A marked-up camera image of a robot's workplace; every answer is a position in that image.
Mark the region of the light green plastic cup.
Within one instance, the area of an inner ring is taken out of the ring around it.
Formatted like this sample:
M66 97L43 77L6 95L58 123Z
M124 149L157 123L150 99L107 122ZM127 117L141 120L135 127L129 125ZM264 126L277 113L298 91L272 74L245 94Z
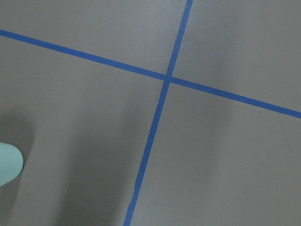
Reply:
M14 180L22 171L24 159L22 153L13 145L0 144L0 186Z

